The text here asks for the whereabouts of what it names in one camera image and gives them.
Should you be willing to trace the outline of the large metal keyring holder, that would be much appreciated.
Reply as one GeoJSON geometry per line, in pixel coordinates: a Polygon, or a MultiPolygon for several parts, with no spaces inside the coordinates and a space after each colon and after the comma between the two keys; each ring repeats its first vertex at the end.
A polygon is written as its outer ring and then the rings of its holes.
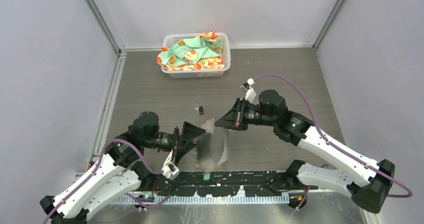
{"type": "Polygon", "coordinates": [[[229,157],[230,132],[222,127],[215,126],[216,119],[209,119],[200,127],[205,134],[200,135],[196,147],[197,165],[206,172],[216,171],[229,157]],[[213,144],[222,144],[222,153],[219,160],[213,159],[213,144]]]}

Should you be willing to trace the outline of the key with green tag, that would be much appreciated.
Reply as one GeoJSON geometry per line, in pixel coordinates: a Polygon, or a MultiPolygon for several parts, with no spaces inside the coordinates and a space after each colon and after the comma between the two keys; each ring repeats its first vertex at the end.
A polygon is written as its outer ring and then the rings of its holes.
{"type": "Polygon", "coordinates": [[[211,173],[209,173],[209,172],[206,172],[206,173],[204,173],[203,174],[203,180],[204,181],[209,181],[211,178],[211,173]]]}

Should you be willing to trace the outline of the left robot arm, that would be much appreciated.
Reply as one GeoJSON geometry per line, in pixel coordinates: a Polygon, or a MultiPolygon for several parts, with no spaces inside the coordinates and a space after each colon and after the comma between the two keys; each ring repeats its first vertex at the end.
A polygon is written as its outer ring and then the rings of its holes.
{"type": "Polygon", "coordinates": [[[180,172],[178,163],[206,130],[184,122],[182,129],[165,133],[158,122],[156,113],[141,113],[126,132],[104,145],[98,160],[76,182],[56,196],[43,197],[43,222],[86,223],[115,198],[138,188],[149,190],[157,176],[174,180],[180,172]],[[160,170],[148,165],[146,148],[168,152],[160,170]]]}

